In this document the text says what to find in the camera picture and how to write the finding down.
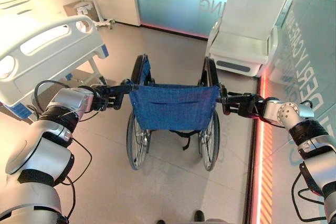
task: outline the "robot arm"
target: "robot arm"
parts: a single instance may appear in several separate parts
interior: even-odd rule
[[[0,223],[68,223],[62,216],[54,186],[63,182],[74,164],[67,149],[84,113],[119,109],[131,85],[61,89],[6,165],[7,183],[0,194]]]
[[[334,138],[314,119],[312,108],[250,93],[229,95],[221,99],[225,114],[260,118],[290,133],[304,160],[299,167],[308,188],[324,197],[327,221],[336,223],[336,147]]]
[[[0,194],[0,223],[69,223],[62,216],[54,186],[63,182],[74,163],[67,149],[85,112],[119,109],[124,94],[135,86],[91,86],[60,90],[47,110],[34,122],[6,166],[7,184]],[[298,145],[304,162],[300,170],[308,187],[324,197],[328,223],[336,220],[336,150],[333,138],[302,104],[263,99],[255,94],[221,90],[224,114],[238,113],[283,125]]]

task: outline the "white bed rail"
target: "white bed rail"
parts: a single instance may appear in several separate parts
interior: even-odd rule
[[[101,77],[92,57],[108,56],[92,20],[84,15],[36,27],[0,51],[0,102],[7,106],[30,97],[37,83],[59,80],[85,61],[93,68],[90,79]],[[1,64],[10,61],[13,69],[4,74]]]

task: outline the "wheelchair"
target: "wheelchair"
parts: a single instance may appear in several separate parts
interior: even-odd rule
[[[148,56],[138,56],[129,82],[136,86],[129,93],[133,110],[127,126],[127,155],[131,167],[140,169],[149,152],[153,131],[169,130],[188,138],[183,150],[189,147],[191,136],[197,134],[204,167],[211,171],[220,143],[216,103],[227,96],[218,82],[214,60],[205,58],[196,86],[157,84],[150,69]]]

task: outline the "cardboard box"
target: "cardboard box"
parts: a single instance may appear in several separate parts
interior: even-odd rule
[[[95,5],[93,2],[90,1],[76,1],[67,5],[63,6],[66,14],[68,16],[73,16],[73,15],[87,15],[94,21],[99,21],[98,20],[98,15],[97,11],[95,9]]]

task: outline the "shoe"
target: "shoe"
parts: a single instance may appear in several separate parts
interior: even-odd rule
[[[202,211],[200,211],[200,210],[197,210],[195,212],[195,215],[194,215],[194,221],[196,221],[196,222],[205,221],[204,213]]]

